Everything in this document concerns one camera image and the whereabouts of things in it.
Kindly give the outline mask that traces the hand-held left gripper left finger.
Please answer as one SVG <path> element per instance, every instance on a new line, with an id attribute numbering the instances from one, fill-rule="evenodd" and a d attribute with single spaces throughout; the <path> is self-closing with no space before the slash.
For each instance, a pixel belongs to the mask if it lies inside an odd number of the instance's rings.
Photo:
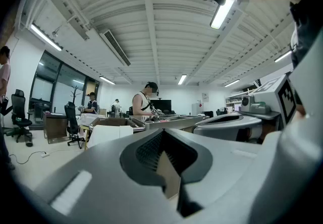
<path id="1" fill-rule="evenodd" d="M 178 224 L 183 217 L 161 187 L 143 186 L 120 164 L 127 145 L 152 131 L 95 145 L 44 179 L 34 193 L 63 221 L 76 224 Z"/>

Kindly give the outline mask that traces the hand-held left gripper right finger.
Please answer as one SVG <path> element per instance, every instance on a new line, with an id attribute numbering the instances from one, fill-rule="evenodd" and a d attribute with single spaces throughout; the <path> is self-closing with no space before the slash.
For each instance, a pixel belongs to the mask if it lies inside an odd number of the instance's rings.
<path id="1" fill-rule="evenodd" d="M 178 201 L 164 217 L 248 217 L 257 188 L 245 178 L 260 151 L 255 144 L 164 130 L 164 152 L 179 182 Z"/>

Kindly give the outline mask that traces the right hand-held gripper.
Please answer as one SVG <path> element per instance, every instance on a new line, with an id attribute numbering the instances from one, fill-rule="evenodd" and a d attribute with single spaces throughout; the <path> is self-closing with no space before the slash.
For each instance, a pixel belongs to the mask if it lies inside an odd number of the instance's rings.
<path id="1" fill-rule="evenodd" d="M 289 124 L 296 111 L 296 101 L 289 78 L 286 75 L 267 81 L 259 88 L 242 98 L 239 112 L 264 116 L 281 116 L 282 126 Z M 196 123 L 193 134 L 210 138 L 246 142 L 259 138 L 262 134 L 261 119 L 242 116 L 240 113 L 202 117 Z"/>

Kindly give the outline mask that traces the brown cart bag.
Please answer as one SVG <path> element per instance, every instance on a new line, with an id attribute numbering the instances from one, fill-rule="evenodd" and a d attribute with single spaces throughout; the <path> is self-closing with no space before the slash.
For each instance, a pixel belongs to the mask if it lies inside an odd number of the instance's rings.
<path id="1" fill-rule="evenodd" d="M 90 131 L 96 126 L 130 126 L 134 133 L 145 131 L 143 123 L 132 121 L 130 118 L 96 118 L 89 126 Z"/>

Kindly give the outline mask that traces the stainless steel housekeeping cart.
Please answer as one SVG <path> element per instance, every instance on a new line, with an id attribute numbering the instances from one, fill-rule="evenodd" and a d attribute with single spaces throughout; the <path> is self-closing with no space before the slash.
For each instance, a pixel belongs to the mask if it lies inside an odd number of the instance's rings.
<path id="1" fill-rule="evenodd" d="M 130 116 L 130 120 L 146 131 L 153 129 L 178 129 L 193 132 L 196 123 L 203 120 L 203 116 L 160 115 L 160 116 Z"/>

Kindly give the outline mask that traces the white storage shelf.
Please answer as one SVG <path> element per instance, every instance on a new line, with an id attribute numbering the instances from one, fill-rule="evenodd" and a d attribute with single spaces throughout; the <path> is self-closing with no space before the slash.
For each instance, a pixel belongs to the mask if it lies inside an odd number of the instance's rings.
<path id="1" fill-rule="evenodd" d="M 254 90 L 255 89 L 251 89 L 251 90 L 248 89 L 245 92 L 236 93 L 236 94 L 233 94 L 233 95 L 230 95 L 230 96 L 226 97 L 225 98 L 226 107 L 228 107 L 228 106 L 234 106 L 235 104 L 241 104 L 242 103 L 242 98 L 244 96 L 249 95 Z"/>

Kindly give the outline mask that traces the white tall cabinet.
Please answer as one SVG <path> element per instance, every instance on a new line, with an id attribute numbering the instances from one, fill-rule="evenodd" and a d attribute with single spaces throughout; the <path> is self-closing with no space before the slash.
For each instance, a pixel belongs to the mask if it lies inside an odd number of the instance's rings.
<path id="1" fill-rule="evenodd" d="M 192 116 L 197 116 L 199 114 L 202 114 L 203 112 L 204 112 L 204 103 L 196 102 L 192 104 L 192 108 L 191 108 Z"/>

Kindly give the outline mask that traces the yellow wooden stool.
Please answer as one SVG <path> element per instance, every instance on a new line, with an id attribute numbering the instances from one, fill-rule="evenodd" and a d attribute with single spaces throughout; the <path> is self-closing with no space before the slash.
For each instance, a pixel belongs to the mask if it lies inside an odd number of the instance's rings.
<path id="1" fill-rule="evenodd" d="M 86 150 L 92 131 L 87 126 L 84 126 L 83 131 L 84 131 L 84 140 L 85 140 L 84 150 Z"/>

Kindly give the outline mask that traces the black computer monitor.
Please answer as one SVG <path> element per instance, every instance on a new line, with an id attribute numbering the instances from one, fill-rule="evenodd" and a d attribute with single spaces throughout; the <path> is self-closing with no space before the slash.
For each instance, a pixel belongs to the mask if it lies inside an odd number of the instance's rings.
<path id="1" fill-rule="evenodd" d="M 168 99 L 154 99 L 150 101 L 155 109 L 159 109 L 162 112 L 165 110 L 167 112 L 172 111 L 172 101 Z"/>

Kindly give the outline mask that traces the black office chair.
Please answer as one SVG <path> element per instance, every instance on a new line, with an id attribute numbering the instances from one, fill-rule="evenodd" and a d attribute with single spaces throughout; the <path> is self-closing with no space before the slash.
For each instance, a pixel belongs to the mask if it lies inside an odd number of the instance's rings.
<path id="1" fill-rule="evenodd" d="M 16 89 L 15 93 L 12 94 L 11 96 L 12 100 L 12 122 L 13 125 L 18 126 L 16 128 L 15 134 L 12 135 L 16 137 L 16 142 L 19 142 L 19 139 L 21 137 L 24 138 L 25 144 L 27 147 L 32 147 L 33 146 L 33 141 L 32 141 L 32 133 L 27 130 L 27 127 L 30 127 L 32 125 L 32 122 L 29 120 L 30 113 L 27 113 L 28 117 L 26 118 L 26 113 L 25 113 L 25 102 L 26 98 L 24 96 L 24 92 L 20 89 Z"/>
<path id="2" fill-rule="evenodd" d="M 79 125 L 76 119 L 75 105 L 69 101 L 64 106 L 64 109 L 66 118 L 68 120 L 68 125 L 66 129 L 70 139 L 67 145 L 70 146 L 72 143 L 77 142 L 79 149 L 81 149 L 81 142 L 85 140 L 79 137 Z"/>

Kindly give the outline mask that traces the brown wooden desk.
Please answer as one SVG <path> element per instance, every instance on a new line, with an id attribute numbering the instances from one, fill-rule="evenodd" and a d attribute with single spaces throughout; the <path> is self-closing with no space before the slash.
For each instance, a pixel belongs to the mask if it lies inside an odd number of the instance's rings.
<path id="1" fill-rule="evenodd" d="M 68 119 L 64 114 L 43 113 L 43 133 L 48 144 L 64 140 L 67 135 Z"/>

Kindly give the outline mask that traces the dark wooden coat rack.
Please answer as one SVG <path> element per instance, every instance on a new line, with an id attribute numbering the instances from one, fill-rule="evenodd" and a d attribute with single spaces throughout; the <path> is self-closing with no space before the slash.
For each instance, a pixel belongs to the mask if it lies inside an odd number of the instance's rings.
<path id="1" fill-rule="evenodd" d="M 77 93 L 77 90 L 78 90 L 78 87 L 77 85 L 73 86 L 73 90 L 71 91 L 72 92 L 72 103 L 75 103 L 75 99 L 78 95 L 80 95 L 80 93 Z"/>

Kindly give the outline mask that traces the dark framed glass window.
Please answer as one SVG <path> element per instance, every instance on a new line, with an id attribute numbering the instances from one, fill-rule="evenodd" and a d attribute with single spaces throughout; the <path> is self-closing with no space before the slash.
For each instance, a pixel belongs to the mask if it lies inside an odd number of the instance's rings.
<path id="1" fill-rule="evenodd" d="M 90 92 L 98 93 L 99 82 L 82 74 L 45 51 L 38 63 L 29 99 L 28 112 L 36 124 L 43 122 L 43 113 L 64 114 L 64 106 L 72 102 L 73 86 L 77 85 L 75 107 L 87 106 Z"/>

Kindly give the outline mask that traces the white ceiling air vent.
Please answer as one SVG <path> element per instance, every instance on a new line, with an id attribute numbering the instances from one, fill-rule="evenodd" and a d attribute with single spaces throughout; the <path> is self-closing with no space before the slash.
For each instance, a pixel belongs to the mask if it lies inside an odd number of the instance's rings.
<path id="1" fill-rule="evenodd" d="M 99 35 L 124 66 L 131 65 L 128 57 L 110 30 L 100 33 Z"/>

